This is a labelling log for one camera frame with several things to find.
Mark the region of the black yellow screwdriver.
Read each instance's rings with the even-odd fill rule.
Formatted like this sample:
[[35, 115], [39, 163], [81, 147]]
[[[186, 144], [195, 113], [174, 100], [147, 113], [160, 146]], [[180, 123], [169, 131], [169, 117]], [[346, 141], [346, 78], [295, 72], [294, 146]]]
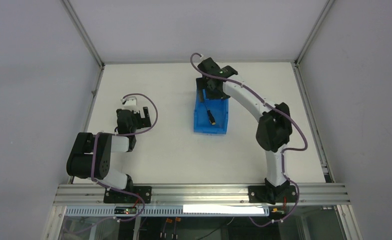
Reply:
[[209, 109], [209, 106], [208, 106], [207, 102], [205, 101], [203, 104], [204, 104], [205, 109], [206, 109], [206, 113], [207, 113], [207, 116], [208, 116], [209, 123], [212, 126], [214, 126], [216, 124], [215, 118], [214, 118], [211, 110]]

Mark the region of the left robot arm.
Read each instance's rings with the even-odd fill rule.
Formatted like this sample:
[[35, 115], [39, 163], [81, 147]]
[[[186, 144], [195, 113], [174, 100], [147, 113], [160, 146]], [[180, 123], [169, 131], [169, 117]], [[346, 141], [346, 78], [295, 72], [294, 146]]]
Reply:
[[78, 133], [66, 163], [67, 174], [75, 178], [95, 180], [105, 188], [135, 192], [132, 177], [114, 169], [110, 162], [113, 153], [134, 150], [138, 130], [152, 127], [148, 107], [145, 106], [142, 110], [144, 116], [141, 116], [139, 110], [116, 110], [116, 131], [119, 135]]

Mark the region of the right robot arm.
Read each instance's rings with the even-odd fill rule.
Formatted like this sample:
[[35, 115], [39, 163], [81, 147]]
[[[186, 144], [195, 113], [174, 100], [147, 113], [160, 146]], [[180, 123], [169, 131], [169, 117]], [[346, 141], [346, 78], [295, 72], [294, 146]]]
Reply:
[[257, 121], [256, 141], [265, 151], [267, 173], [265, 188], [257, 198], [264, 203], [275, 204], [290, 186], [285, 177], [285, 153], [283, 152], [292, 134], [290, 111], [287, 104], [267, 101], [241, 81], [231, 79], [237, 71], [229, 65], [221, 68], [212, 58], [202, 60], [192, 67], [202, 76], [198, 79], [207, 90], [206, 97], [215, 100], [233, 98]]

